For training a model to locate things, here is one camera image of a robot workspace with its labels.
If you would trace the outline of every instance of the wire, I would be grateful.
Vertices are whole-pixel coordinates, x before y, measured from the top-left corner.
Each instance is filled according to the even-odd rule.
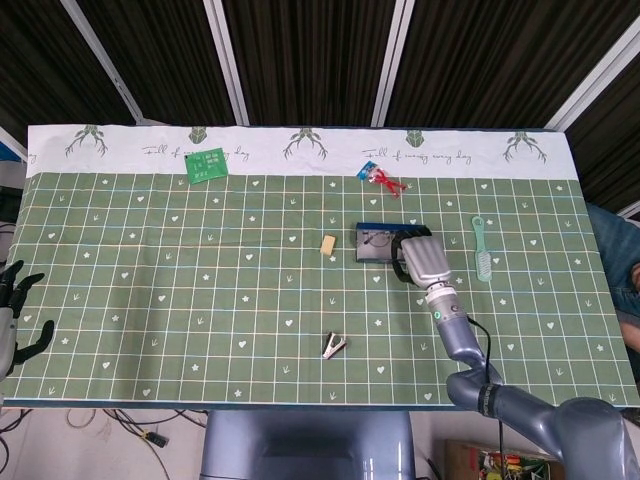
[[[202,428],[207,428],[207,426],[203,423],[200,423],[198,420],[196,420],[195,418],[190,417],[189,415],[187,415],[184,410],[176,410],[176,413],[178,413],[178,415],[180,415],[181,417],[183,417],[185,420],[188,420],[189,422],[193,423],[194,425],[198,425],[199,427]]]
[[[491,383],[491,375],[489,370],[489,365],[490,365],[489,359],[491,358],[491,334],[486,328],[484,328],[482,325],[476,322],[473,318],[467,316],[467,320],[469,320],[469,323],[471,325],[473,325],[474,327],[478,327],[480,330],[482,330],[484,334],[487,336],[487,355],[486,355],[487,358],[484,366],[484,380],[486,383]]]
[[[0,437],[0,444],[2,444],[2,448],[4,448],[4,451],[6,453],[4,463],[2,464],[2,468],[0,468],[0,475],[2,475],[2,473],[7,468],[7,465],[9,465],[9,445],[7,445],[7,441],[2,437]]]
[[[20,424],[22,423],[22,420],[24,420],[24,418],[27,415],[29,415],[31,412],[33,412],[32,408],[30,408],[28,410],[21,409],[20,410],[20,415],[18,416],[18,418],[16,418],[13,422],[11,422],[6,427],[0,428],[0,434],[7,433],[7,432],[10,432],[10,431],[15,430],[16,428],[18,428],[18,426],[20,426]]]
[[[176,413],[174,416],[172,417],[167,417],[167,418],[163,418],[161,420],[154,420],[151,422],[138,422],[136,420],[134,420],[133,418],[131,418],[131,416],[129,416],[124,410],[121,410],[119,408],[113,409],[113,410],[104,410],[104,413],[113,418],[114,420],[118,420],[121,421],[122,423],[125,424],[129,424],[129,425],[134,425],[134,426],[138,426],[138,425],[158,425],[160,423],[165,423],[168,422],[170,420],[173,420],[174,418],[178,418],[181,413]]]
[[[171,477],[169,476],[169,472],[167,472],[167,467],[164,466],[164,462],[162,461],[162,459],[160,458],[160,455],[158,455],[158,452],[156,452],[156,449],[153,448],[151,446],[151,444],[149,442],[147,442],[144,438],[142,437],[138,437],[140,440],[142,440],[142,443],[144,443],[147,447],[149,447],[149,450],[151,450],[151,453],[153,453],[153,455],[156,457],[156,459],[158,460],[158,463],[160,464],[160,466],[162,467],[162,471],[164,472],[164,476],[167,480],[171,480]]]
[[[154,423],[163,423],[163,422],[167,422],[171,419],[174,419],[176,417],[178,417],[179,415],[174,415],[173,417],[169,418],[169,419],[163,419],[160,420],[158,422],[144,422],[144,423],[136,423],[135,421],[133,421],[133,419],[123,410],[120,409],[114,409],[112,411],[112,414],[109,413],[109,411],[107,409],[104,409],[103,412],[110,418],[113,418],[114,420],[116,420],[120,426],[122,428],[124,428],[127,432],[129,432],[130,434],[132,434],[133,436],[139,438],[142,443],[144,443],[150,450],[151,453],[153,453],[154,457],[156,457],[156,460],[158,460],[158,463],[160,464],[160,467],[162,467],[162,471],[164,472],[164,476],[167,480],[171,480],[171,477],[169,476],[169,472],[167,471],[167,467],[165,467],[164,462],[162,461],[162,458],[160,458],[160,455],[158,455],[158,452],[156,452],[155,448],[153,448],[153,446],[149,443],[149,441],[147,441],[147,439],[145,438],[145,431],[140,428],[139,425],[148,425],[148,424],[154,424]]]
[[[83,428],[88,427],[91,424],[91,422],[93,422],[93,419],[96,418],[96,409],[92,408],[91,409],[91,416],[89,417],[89,420],[87,420],[86,422],[81,423],[81,424],[72,423],[71,419],[69,418],[70,415],[71,415],[71,409],[68,409],[67,410],[67,418],[66,418],[67,425],[69,425],[71,428],[75,428],[77,430],[81,430]]]
[[[504,456],[504,433],[502,431],[502,422],[498,422],[498,436],[500,438],[500,476],[507,478],[507,462]]]
[[[16,428],[18,428],[20,426],[20,424],[22,423],[22,421],[25,419],[25,417],[27,415],[29,415],[31,412],[33,412],[33,409],[28,409],[28,410],[22,409],[22,410],[20,410],[20,414],[18,415],[18,418],[16,418],[13,422],[11,422],[6,427],[0,428],[0,434],[11,432],[11,431],[15,430]],[[4,462],[2,464],[2,467],[0,467],[0,475],[2,475],[2,473],[7,468],[7,465],[9,465],[9,445],[7,444],[7,441],[4,438],[2,438],[1,436],[0,436],[0,445],[2,445],[2,448],[4,449],[5,454],[6,454]]]
[[[484,368],[484,379],[486,383],[491,383],[491,371],[490,371],[490,361],[491,361],[491,334],[489,331],[476,322],[473,318],[467,316],[467,320],[469,323],[475,327],[478,327],[480,330],[484,332],[487,336],[487,355],[485,360],[485,368]],[[500,447],[500,476],[502,478],[507,478],[507,462],[505,461],[504,456],[504,431],[502,426],[502,420],[498,420],[498,444]]]

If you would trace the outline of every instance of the metal clip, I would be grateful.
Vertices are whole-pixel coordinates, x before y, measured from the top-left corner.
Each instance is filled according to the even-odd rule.
[[[324,358],[325,360],[329,360],[336,353],[338,353],[340,350],[342,350],[344,347],[347,346],[347,340],[344,336],[340,339],[338,343],[334,345],[333,340],[335,338],[336,338],[336,334],[333,332],[329,332],[329,334],[327,335],[327,343],[325,343],[324,352],[322,354],[322,358]]]

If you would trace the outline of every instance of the small beige block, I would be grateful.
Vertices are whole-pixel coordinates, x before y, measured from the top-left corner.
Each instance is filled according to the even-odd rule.
[[[336,237],[332,237],[331,235],[325,235],[324,240],[322,240],[322,247],[320,247],[320,252],[324,255],[331,255],[333,253],[333,246],[336,244]]]

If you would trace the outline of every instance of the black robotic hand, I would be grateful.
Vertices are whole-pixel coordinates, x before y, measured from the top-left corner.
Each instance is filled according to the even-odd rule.
[[[14,288],[16,275],[23,265],[19,260],[0,276],[0,381],[11,375],[15,365],[22,365],[46,350],[53,338],[53,320],[47,320],[36,343],[18,349],[15,320],[20,316],[29,289],[44,278],[43,273],[29,275]]]

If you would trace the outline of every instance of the black ceiling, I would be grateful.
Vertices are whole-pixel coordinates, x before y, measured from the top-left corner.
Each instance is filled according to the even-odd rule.
[[[146,118],[235,124],[202,1],[78,4]]]
[[[132,124],[113,83],[59,0],[0,2],[0,126]]]
[[[252,125],[371,125],[393,0],[225,0]]]
[[[544,127],[639,14],[628,0],[418,0],[386,125]]]
[[[616,211],[640,200],[640,57],[566,133],[587,201]]]

